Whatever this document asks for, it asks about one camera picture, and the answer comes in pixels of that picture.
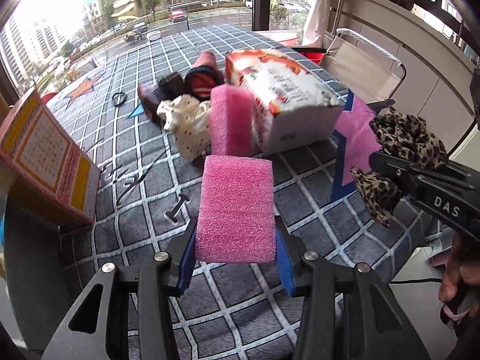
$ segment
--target leopard print fabric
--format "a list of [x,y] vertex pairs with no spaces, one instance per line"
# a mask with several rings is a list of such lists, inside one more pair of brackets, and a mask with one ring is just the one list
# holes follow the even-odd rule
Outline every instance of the leopard print fabric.
[[[436,169],[448,161],[441,140],[427,131],[427,123],[416,115],[404,115],[393,107],[384,115],[370,121],[376,140],[382,145],[381,152],[416,163],[425,169]],[[365,207],[370,216],[385,227],[390,227],[393,210],[406,193],[392,180],[375,172],[364,172],[352,167],[355,180]]]

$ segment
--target metal bolt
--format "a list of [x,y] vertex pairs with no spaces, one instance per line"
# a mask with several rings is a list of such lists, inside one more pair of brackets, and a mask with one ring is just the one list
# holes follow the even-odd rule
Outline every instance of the metal bolt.
[[102,265],[102,271],[105,272],[106,274],[108,272],[111,272],[115,269],[115,264],[112,263],[112,262],[107,262],[105,264]]
[[305,257],[307,260],[316,260],[318,259],[318,254],[314,251],[309,250],[303,254],[303,257]]
[[154,259],[157,261],[165,261],[169,257],[169,254],[166,251],[159,251],[155,254]]
[[360,264],[357,265],[357,269],[359,272],[367,273],[370,271],[370,266],[366,262],[361,262]]

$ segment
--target plaid pattern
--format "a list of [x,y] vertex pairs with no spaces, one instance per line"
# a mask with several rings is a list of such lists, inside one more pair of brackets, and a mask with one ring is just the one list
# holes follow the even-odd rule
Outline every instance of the plaid pattern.
[[[251,31],[220,25],[173,35],[116,56],[95,72],[103,76],[92,93],[67,108],[63,95],[69,88],[49,105],[73,140],[103,170],[95,224],[61,235],[62,260],[73,296],[106,262],[126,266],[152,259],[185,230],[191,215],[198,214],[201,172],[180,156],[173,137],[145,115],[127,118],[140,101],[138,83],[172,71],[184,76],[203,50],[212,51],[223,70],[225,53],[246,47],[280,48],[340,96],[347,94],[341,83],[291,49]],[[110,98],[118,91],[126,92],[128,98],[115,108]],[[318,142],[267,157],[274,168],[274,212],[282,215],[289,232],[301,237],[309,250],[345,266],[367,262],[388,282],[423,241],[431,217],[402,201],[392,227],[386,229],[370,219],[357,192],[330,202],[336,146],[334,140]],[[157,159],[163,150],[165,154]],[[140,176],[154,160],[146,179],[125,194],[126,182]],[[180,192],[191,201],[183,205],[173,225],[164,212],[175,205]],[[280,359],[296,343],[302,302],[286,295],[273,263],[198,262],[185,295],[170,300],[181,359]],[[132,359],[139,358],[136,310],[137,297],[132,294]]]

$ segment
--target blue gripper pad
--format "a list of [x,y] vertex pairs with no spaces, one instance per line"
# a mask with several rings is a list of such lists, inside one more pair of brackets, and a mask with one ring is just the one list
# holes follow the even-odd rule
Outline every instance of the blue gripper pad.
[[283,284],[283,287],[286,290],[286,293],[289,296],[292,296],[295,291],[295,284],[293,282],[293,265],[292,261],[287,252],[287,247],[283,240],[283,237],[280,233],[280,230],[277,228],[277,255],[275,259],[277,260],[277,271],[280,275],[280,281]]
[[178,272],[177,288],[183,295],[185,290],[190,286],[191,275],[194,273],[195,268],[195,233],[197,228],[191,232],[190,239],[180,260],[180,267]]

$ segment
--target tissue box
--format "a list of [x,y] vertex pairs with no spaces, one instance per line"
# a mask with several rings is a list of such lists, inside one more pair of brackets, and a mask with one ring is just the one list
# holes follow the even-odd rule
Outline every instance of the tissue box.
[[55,224],[92,224],[100,170],[27,92],[0,127],[0,163],[13,175],[9,199]]
[[229,52],[226,78],[253,94],[254,135],[265,154],[328,139],[345,105],[326,84],[279,50]]

